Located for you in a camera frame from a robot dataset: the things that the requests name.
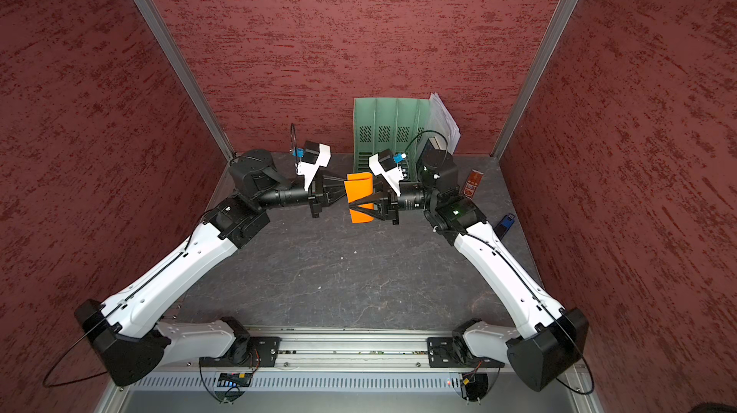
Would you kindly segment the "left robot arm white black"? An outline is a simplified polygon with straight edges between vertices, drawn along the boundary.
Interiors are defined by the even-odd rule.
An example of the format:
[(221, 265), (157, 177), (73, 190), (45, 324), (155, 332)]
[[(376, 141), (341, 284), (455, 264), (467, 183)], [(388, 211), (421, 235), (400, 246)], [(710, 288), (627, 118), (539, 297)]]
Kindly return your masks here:
[(180, 246), (122, 291), (76, 309), (86, 339), (115, 385), (132, 385), (161, 366), (192, 359), (234, 366), (253, 361), (251, 336), (233, 317), (205, 324), (167, 323), (162, 317), (208, 271), (253, 240), (269, 223), (270, 209), (306, 205), (317, 217), (344, 197), (343, 178), (326, 170), (328, 145), (307, 142), (294, 154), (293, 180), (278, 172), (266, 150), (235, 158), (228, 167), (234, 191), (202, 215)]

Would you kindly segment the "orange square paper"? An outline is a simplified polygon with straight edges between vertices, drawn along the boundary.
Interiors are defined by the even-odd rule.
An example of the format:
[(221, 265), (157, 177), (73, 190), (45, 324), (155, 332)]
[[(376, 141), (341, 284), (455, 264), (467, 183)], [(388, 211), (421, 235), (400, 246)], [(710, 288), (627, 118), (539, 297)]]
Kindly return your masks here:
[[(373, 175), (370, 172), (353, 173), (347, 175), (345, 181), (345, 192), (347, 193), (347, 202), (353, 203), (373, 194)], [(365, 224), (373, 221), (373, 217), (355, 211), (349, 210), (350, 219), (353, 224)]]

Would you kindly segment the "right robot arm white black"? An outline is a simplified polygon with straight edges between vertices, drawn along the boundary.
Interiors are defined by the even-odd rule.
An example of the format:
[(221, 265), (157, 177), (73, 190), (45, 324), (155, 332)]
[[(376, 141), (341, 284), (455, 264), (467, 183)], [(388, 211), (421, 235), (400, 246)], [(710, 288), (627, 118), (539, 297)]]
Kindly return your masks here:
[(530, 389), (541, 391), (585, 357), (589, 322), (579, 309), (566, 309), (532, 278), (503, 244), (511, 216), (491, 224), (464, 194), (452, 155), (425, 150), (416, 181), (407, 181), (405, 156), (386, 149), (372, 155), (372, 191), (349, 207), (376, 220), (398, 223), (401, 211), (422, 211), (442, 236), (479, 272), (514, 323), (510, 328), (472, 320), (455, 330), (458, 358), (490, 359), (512, 367)]

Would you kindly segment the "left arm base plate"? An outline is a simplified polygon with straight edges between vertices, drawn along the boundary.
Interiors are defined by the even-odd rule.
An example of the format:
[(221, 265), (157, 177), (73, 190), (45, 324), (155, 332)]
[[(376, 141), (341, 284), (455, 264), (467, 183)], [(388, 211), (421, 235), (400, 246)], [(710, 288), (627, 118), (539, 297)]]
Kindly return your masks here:
[(222, 357), (201, 357), (203, 367), (245, 367), (249, 371), (273, 368), (281, 339), (275, 336), (237, 336)]

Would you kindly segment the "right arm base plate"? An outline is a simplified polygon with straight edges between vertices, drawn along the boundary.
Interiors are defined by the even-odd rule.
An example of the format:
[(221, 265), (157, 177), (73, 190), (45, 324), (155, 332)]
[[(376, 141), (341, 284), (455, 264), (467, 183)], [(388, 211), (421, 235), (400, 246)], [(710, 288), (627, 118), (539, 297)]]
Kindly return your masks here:
[(460, 337), (428, 337), (426, 339), (431, 368), (503, 368), (504, 362), (476, 357)]

